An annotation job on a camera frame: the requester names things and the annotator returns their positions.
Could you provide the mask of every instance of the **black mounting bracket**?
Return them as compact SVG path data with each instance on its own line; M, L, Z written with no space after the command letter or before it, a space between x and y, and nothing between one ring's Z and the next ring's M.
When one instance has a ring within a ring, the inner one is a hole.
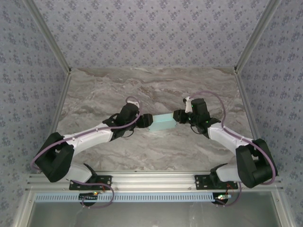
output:
M109 175L100 175L100 176L98 175L96 176L94 183L105 183L111 186L112 179L113 177ZM71 191L109 191L110 189L99 185L82 185L75 183L74 181L71 181L70 190Z
M210 175L195 175L195 183L197 190L227 190L230 185L233 189L238 189L238 184L233 181L219 182L214 185Z

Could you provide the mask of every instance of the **gray marble tabletop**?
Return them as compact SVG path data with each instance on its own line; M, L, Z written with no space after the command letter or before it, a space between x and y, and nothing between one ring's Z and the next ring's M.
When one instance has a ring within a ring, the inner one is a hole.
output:
M182 98L199 90L216 92L226 110L226 126L251 137L249 123L229 68L113 68L73 69L57 131L76 133L120 112L125 98L136 96L143 113L153 115L184 109ZM216 97L205 94L212 117L223 111ZM234 155L216 141L194 134L189 125L149 132L135 129L129 138L118 138L91 147L75 157L95 170L209 170L234 163Z

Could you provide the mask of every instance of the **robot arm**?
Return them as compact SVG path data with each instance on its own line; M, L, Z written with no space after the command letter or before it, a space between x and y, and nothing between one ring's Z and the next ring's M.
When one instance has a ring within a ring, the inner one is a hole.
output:
M127 101L120 113L112 115L94 128L63 136L57 132L52 133L36 157L40 152L42 154L34 162L50 182L74 180L94 183L95 172L92 168L87 164L73 163L73 158L90 147L122 137L126 131L133 131L135 127L146 128L151 124L151 114L139 115L139 104Z
M245 138L225 126L222 127L220 120L210 117L202 98L192 100L188 97L183 101L186 103L186 109L175 111L174 119L179 123L189 123L191 127L195 126L199 134L219 142L236 156L236 165L222 164L211 169L210 177L213 185L237 181L252 188L272 178L273 171L270 163L259 151L255 150L252 144L264 151L272 162L277 175L276 166L264 140Z

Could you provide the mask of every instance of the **foam block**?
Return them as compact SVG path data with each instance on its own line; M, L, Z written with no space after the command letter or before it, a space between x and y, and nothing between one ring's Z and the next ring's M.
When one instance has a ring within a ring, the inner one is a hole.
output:
M152 118L153 123L149 127L150 131L172 129L176 127L176 121L173 118L173 113L154 115Z

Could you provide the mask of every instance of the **wall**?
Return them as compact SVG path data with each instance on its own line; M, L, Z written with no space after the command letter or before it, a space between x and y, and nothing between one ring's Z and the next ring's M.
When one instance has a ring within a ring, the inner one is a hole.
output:
M267 0L35 0L69 66L234 66Z
M282 0L241 77L303 226L303 2Z
M0 226L11 226L65 74L21 0L0 1Z

